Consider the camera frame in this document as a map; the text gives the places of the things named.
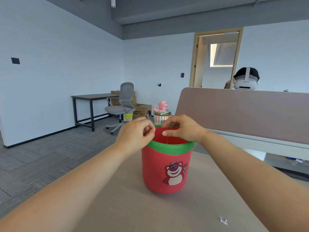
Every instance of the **yellow bag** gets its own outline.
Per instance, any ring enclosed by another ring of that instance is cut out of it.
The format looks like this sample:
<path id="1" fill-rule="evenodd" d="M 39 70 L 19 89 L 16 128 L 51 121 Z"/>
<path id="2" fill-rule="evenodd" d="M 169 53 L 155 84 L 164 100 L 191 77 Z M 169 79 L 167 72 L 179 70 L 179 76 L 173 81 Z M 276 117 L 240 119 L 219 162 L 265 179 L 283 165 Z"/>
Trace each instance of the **yellow bag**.
<path id="1" fill-rule="evenodd" d="M 123 114 L 123 120 L 124 120 L 124 121 L 133 120 L 133 113 L 126 113 L 126 114 Z"/>

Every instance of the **chair seat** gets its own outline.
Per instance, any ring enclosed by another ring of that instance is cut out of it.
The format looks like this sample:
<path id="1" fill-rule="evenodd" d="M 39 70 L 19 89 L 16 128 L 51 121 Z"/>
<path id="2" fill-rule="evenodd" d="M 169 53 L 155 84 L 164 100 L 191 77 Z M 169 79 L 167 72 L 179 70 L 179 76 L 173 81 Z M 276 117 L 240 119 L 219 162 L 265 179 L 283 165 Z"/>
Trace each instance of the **chair seat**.
<path id="1" fill-rule="evenodd" d="M 124 109 L 123 106 L 108 106 L 105 107 L 105 111 L 114 115 L 132 113 L 135 111 L 134 107 L 125 107 L 125 108 L 126 109 Z"/>

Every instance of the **black hair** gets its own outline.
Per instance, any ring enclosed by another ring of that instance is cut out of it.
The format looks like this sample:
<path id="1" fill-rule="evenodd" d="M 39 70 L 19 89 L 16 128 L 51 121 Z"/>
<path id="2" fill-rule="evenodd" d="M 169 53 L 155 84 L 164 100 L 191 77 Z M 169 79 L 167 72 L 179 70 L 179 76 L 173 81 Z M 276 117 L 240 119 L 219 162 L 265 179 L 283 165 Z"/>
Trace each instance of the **black hair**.
<path id="1" fill-rule="evenodd" d="M 247 70 L 246 67 L 242 67 L 242 68 L 239 69 L 239 70 L 237 71 L 237 73 L 234 75 L 234 78 L 236 79 L 236 77 L 238 77 L 238 76 L 245 75 L 245 74 L 246 74 L 246 70 Z M 249 74 L 252 75 L 252 76 L 257 77 L 258 80 L 260 79 L 258 71 L 257 71 L 255 68 L 253 68 L 253 67 L 250 67 L 250 73 L 249 73 Z"/>

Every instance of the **green rim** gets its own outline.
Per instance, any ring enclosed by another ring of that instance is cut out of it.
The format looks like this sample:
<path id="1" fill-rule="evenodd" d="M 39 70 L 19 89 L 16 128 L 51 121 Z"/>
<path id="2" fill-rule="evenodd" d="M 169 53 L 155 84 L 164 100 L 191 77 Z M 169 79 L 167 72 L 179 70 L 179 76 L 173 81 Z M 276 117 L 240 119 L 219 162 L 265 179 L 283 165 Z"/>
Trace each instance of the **green rim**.
<path id="1" fill-rule="evenodd" d="M 168 154 L 168 155 L 182 155 L 191 151 L 196 145 L 196 142 L 187 142 L 183 144 L 169 145 L 164 143 L 159 143 L 151 140 L 148 146 L 155 151 Z"/>

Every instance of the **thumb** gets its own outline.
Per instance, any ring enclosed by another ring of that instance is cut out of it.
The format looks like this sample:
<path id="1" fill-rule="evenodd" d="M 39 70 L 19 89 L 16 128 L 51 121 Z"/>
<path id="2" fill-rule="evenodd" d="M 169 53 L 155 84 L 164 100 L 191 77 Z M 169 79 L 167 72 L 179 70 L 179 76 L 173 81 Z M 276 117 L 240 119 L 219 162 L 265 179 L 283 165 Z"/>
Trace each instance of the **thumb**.
<path id="1" fill-rule="evenodd" d="M 168 137 L 178 137 L 179 135 L 179 129 L 177 130 L 165 130 L 162 132 L 163 136 L 168 136 Z"/>
<path id="2" fill-rule="evenodd" d="M 143 144 L 146 146 L 153 138 L 155 137 L 154 129 L 151 129 L 144 137 L 143 137 Z"/>

